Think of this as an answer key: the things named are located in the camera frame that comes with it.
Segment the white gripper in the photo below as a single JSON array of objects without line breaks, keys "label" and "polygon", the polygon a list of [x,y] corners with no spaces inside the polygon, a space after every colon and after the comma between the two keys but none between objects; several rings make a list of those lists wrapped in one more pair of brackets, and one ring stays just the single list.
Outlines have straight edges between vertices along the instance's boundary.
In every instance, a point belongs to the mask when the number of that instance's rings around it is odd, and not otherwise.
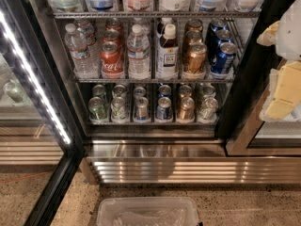
[{"label": "white gripper", "polygon": [[[279,21],[269,25],[257,44],[276,44],[276,52],[287,60],[301,59],[301,0],[295,0]],[[301,102],[301,62],[294,61],[277,72],[277,84],[266,114],[275,120],[288,116]]]}]

